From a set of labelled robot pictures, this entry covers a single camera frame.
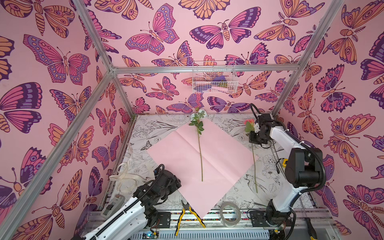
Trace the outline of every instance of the screwdriver handle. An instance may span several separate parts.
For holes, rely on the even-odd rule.
[[[311,240],[317,240],[317,234],[312,226],[311,219],[309,217],[305,217],[304,220],[307,223],[308,234],[310,235]]]

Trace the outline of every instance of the plier handle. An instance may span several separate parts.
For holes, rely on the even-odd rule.
[[[183,219],[186,210],[188,210],[193,215],[195,215],[195,217],[199,220],[199,222],[203,226],[203,228],[206,228],[205,224],[203,223],[203,220],[201,220],[199,215],[193,210],[193,208],[190,207],[189,203],[184,204],[183,200],[181,200],[181,204],[183,205],[183,210],[182,210],[183,213],[181,213],[181,215],[179,217],[179,220],[177,221],[177,227],[176,227],[175,236],[177,236],[179,234],[181,220]]]

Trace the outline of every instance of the pliers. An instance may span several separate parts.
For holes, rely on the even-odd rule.
[[[193,208],[191,208],[189,203],[184,204],[183,200],[181,200],[181,204],[183,205],[183,213],[180,215],[179,220],[177,221],[175,236],[177,236],[179,234],[181,220],[183,219],[185,211],[187,211],[187,210],[189,210],[193,215],[195,215],[195,217],[199,220],[199,222],[203,226],[203,228],[205,228],[205,224],[203,223],[203,221],[201,220],[199,215],[193,210]]]

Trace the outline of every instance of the metal beam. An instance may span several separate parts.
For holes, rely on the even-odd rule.
[[[95,25],[93,25],[93,21],[88,14],[88,9],[85,6],[84,1],[83,0],[73,0],[73,3],[77,9],[77,13],[79,14],[81,20],[83,21],[85,28],[88,31],[90,38],[92,39],[93,45],[95,46],[97,52],[99,53],[99,56],[100,56],[100,58],[104,64],[105,68],[107,70],[111,70],[113,68],[113,65],[109,61],[107,51],[105,50],[105,48],[103,46],[103,43],[101,41],[99,34],[97,33]]]
[[[207,72],[221,72],[227,71],[228,67],[232,65],[222,66],[198,66],[199,71]],[[126,74],[126,73],[192,73],[192,66],[182,67],[136,67],[136,68],[115,68],[112,69],[114,74]],[[299,69],[298,64],[265,64],[265,65],[237,65],[236,71],[295,71]]]
[[[132,111],[132,107],[131,107],[131,104],[129,103],[128,97],[126,96],[125,91],[123,90],[121,83],[115,74],[113,75],[113,82],[115,83],[116,90],[120,95],[120,98],[124,104],[125,109],[127,109],[132,119],[135,114]]]
[[[73,139],[77,136],[80,128],[83,126],[83,123],[88,118],[89,113],[98,102],[99,97],[102,95],[111,78],[111,72],[104,75],[103,79],[96,86],[95,90],[80,112],[76,115],[71,125],[65,130],[64,134],[60,138],[60,141],[50,152],[42,167],[28,184],[27,188],[23,192],[23,195],[21,195],[21,197],[16,201],[15,205],[11,209],[11,212],[7,215],[0,226],[1,240],[10,240],[13,237],[16,229],[21,225],[26,214],[34,204],[41,190],[44,188],[44,185],[48,181],[49,177],[55,171],[57,164],[60,162]]]
[[[344,0],[333,0],[330,5],[328,6],[327,11],[325,12],[323,18],[321,19],[319,26],[317,27],[315,33],[312,35],[312,38],[304,52],[304,54],[301,56],[299,61],[299,69],[297,71],[294,71],[291,75],[290,79],[288,80],[283,92],[281,93],[279,100],[275,104],[275,107],[273,108],[272,115],[276,116],[279,112],[280,108],[282,107],[285,99],[288,97],[289,93],[291,92],[293,86],[297,82],[297,80],[301,77],[301,73],[304,70],[305,66],[307,65],[308,61],[310,60],[313,52],[319,45],[321,39],[323,38],[324,34],[327,32],[329,26],[331,25],[333,19],[339,12],[339,9],[341,5],[343,4]]]

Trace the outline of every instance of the yellow handled pliers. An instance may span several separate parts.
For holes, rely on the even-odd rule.
[[[179,220],[177,221],[177,228],[176,228],[175,236],[177,236],[179,234],[181,220],[183,219],[185,211],[187,211],[187,210],[189,210],[193,215],[195,215],[195,217],[199,220],[199,222],[203,226],[203,228],[205,228],[205,224],[203,223],[203,221],[201,220],[199,215],[193,210],[193,208],[190,207],[189,203],[184,204],[183,200],[181,200],[181,204],[183,205],[183,213],[180,215]]]

